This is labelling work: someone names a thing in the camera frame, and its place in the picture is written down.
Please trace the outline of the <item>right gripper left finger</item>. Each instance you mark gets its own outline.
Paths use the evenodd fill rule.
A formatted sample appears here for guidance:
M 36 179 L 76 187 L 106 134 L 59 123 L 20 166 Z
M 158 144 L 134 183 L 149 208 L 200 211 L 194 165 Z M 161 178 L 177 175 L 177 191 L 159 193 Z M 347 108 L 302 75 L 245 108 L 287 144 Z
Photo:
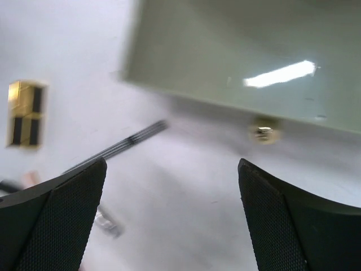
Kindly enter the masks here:
M 100 158 L 1 197 L 1 270 L 79 270 L 106 172 Z

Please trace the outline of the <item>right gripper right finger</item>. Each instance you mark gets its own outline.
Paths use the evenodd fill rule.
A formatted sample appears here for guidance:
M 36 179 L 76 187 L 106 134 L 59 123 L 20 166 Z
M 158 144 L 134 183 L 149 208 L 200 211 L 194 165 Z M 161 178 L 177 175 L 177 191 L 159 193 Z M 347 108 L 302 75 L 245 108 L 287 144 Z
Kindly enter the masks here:
M 238 174 L 258 270 L 360 270 L 360 208 L 302 190 L 245 159 Z

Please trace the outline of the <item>pink pencil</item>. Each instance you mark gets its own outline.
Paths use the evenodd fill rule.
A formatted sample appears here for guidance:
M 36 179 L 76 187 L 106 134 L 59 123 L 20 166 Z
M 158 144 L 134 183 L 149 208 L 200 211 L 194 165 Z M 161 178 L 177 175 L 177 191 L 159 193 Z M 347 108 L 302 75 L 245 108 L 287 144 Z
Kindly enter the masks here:
M 41 183 L 38 172 L 37 171 L 26 172 L 21 177 L 21 183 L 25 189 L 38 185 L 39 183 Z

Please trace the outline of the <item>clear plastic tube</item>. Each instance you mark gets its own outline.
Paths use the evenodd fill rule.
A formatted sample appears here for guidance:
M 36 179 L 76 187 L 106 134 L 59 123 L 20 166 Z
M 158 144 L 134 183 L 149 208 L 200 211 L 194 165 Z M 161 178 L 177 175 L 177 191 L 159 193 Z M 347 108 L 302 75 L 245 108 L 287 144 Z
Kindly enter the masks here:
M 124 229 L 102 206 L 96 210 L 94 223 L 102 232 L 114 239 L 119 238 Z

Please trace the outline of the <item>gold black lipstick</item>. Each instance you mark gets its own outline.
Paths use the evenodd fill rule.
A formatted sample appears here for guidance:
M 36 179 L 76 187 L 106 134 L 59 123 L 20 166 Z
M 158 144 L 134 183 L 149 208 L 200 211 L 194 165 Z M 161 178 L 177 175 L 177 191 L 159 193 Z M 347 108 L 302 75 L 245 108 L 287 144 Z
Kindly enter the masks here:
M 48 86 L 19 80 L 8 88 L 7 147 L 38 149 L 42 144 Z

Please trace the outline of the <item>grey checkered eyeliner pencil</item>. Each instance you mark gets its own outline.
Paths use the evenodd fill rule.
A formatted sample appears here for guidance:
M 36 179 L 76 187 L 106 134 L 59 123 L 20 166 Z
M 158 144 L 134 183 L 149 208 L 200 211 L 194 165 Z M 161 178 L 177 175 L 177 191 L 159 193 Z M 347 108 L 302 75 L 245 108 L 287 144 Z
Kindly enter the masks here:
M 103 151 L 91 156 L 90 158 L 76 164 L 75 166 L 67 169 L 63 174 L 66 174 L 74 169 L 77 169 L 93 160 L 96 160 L 98 158 L 104 158 L 105 160 L 108 160 L 128 149 L 131 147 L 140 144 L 141 142 L 161 133 L 168 127 L 166 121 L 160 120 L 156 123 L 136 132 L 135 134 L 115 143 L 111 147 L 108 147 L 104 149 Z

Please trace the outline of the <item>grey green bottom drawer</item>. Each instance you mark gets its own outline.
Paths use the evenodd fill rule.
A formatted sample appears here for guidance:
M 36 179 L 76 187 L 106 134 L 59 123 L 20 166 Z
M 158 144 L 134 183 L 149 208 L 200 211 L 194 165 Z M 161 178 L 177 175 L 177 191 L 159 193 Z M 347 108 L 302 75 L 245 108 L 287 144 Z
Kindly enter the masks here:
M 360 132 L 359 1 L 141 1 L 123 79 Z

